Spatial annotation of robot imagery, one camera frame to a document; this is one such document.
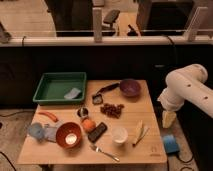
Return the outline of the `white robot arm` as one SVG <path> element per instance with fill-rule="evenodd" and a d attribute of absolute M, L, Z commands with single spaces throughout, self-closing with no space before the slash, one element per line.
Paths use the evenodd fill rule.
<path fill-rule="evenodd" d="M 191 64 L 169 72 L 166 88 L 158 97 L 163 107 L 162 126 L 169 128 L 175 121 L 176 112 L 189 101 L 213 118 L 213 90 L 205 85 L 208 72 L 201 64 Z"/>

